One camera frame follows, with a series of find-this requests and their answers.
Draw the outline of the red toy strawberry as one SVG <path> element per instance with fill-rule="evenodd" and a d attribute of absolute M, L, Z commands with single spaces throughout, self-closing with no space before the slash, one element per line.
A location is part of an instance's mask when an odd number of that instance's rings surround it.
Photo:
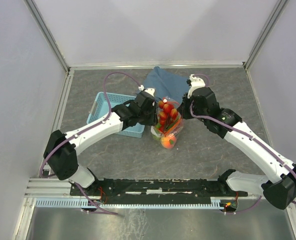
<path fill-rule="evenodd" d="M 168 118 L 168 115 L 165 112 L 161 111 L 159 113 L 159 119 L 160 120 L 166 120 L 167 118 Z"/>
<path fill-rule="evenodd" d="M 163 105 L 163 112 L 165 113 L 165 114 L 170 114 L 170 112 L 172 111 L 172 109 L 174 109 L 174 106 L 172 105 L 172 104 L 170 104 L 170 103 L 165 103 L 164 105 Z"/>
<path fill-rule="evenodd" d="M 170 116 L 173 120 L 175 120 L 175 119 L 177 118 L 177 116 L 178 116 L 178 111 L 177 111 L 175 108 L 173 108 L 173 109 L 170 111 L 169 116 Z"/>

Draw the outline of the clear zip bag orange zipper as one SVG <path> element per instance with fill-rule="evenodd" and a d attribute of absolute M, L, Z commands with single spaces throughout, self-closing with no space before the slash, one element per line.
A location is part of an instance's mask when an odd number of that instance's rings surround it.
<path fill-rule="evenodd" d="M 172 149 L 177 136 L 184 127 L 184 120 L 178 111 L 179 103 L 166 96 L 157 102 L 157 123 L 152 126 L 152 137 L 165 149 Z"/>

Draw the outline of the green toy leaves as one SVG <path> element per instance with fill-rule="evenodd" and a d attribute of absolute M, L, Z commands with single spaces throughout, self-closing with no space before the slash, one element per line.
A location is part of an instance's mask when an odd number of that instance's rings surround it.
<path fill-rule="evenodd" d="M 169 131 L 174 125 L 177 124 L 177 120 L 174 120 L 172 118 L 170 119 L 162 119 L 159 121 L 159 123 L 163 126 L 162 131 L 163 133 Z"/>

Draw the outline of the orange-red toy peach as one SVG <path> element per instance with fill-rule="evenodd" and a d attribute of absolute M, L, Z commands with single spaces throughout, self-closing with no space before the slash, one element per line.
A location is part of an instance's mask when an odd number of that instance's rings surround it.
<path fill-rule="evenodd" d="M 160 139 L 161 145 L 166 149 L 172 149 L 177 141 L 177 138 L 173 134 L 169 134 L 167 136 L 163 136 Z"/>

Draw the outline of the light blue plastic basket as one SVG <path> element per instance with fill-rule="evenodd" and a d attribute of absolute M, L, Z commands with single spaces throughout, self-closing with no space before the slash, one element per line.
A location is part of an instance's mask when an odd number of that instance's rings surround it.
<path fill-rule="evenodd" d="M 134 100 L 135 96 L 124 95 L 118 93 L 107 93 L 108 100 L 110 102 L 111 107 L 115 107 L 116 105 L 123 104 L 128 100 Z M 93 102 L 92 108 L 88 114 L 88 118 L 86 123 L 90 124 L 99 118 L 102 118 L 109 111 L 108 101 L 105 98 L 103 92 L 99 92 L 95 100 Z M 142 138 L 144 133 L 145 126 L 137 123 L 135 126 L 128 127 L 127 129 L 116 133 L 117 135 L 127 136 L 132 138 Z"/>

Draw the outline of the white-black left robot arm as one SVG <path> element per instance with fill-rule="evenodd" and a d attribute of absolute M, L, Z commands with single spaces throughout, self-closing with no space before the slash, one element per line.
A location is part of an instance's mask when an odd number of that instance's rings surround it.
<path fill-rule="evenodd" d="M 54 175 L 81 186 L 87 195 L 94 195 L 99 183 L 92 172 L 81 166 L 78 155 L 98 141 L 137 124 L 153 126 L 157 123 L 155 89 L 140 91 L 129 103 L 114 106 L 103 117 L 78 129 L 51 133 L 43 157 Z"/>

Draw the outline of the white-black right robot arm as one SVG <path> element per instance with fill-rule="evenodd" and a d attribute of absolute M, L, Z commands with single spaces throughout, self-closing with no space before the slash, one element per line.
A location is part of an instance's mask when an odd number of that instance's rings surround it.
<path fill-rule="evenodd" d="M 296 205 L 296 163 L 265 143 L 234 111 L 220 107 L 209 87 L 192 84 L 178 111 L 186 120 L 203 122 L 211 133 L 237 147 L 263 172 L 256 175 L 228 170 L 217 183 L 219 193 L 228 196 L 242 191 L 259 195 L 280 210 L 290 203 Z"/>

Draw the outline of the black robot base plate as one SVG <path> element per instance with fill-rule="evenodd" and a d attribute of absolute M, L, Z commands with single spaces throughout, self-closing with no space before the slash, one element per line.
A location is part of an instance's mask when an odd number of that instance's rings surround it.
<path fill-rule="evenodd" d="M 97 180 L 83 190 L 106 204 L 178 205 L 209 204 L 212 197 L 247 197 L 235 192 L 222 180 L 199 179 L 111 179 Z"/>

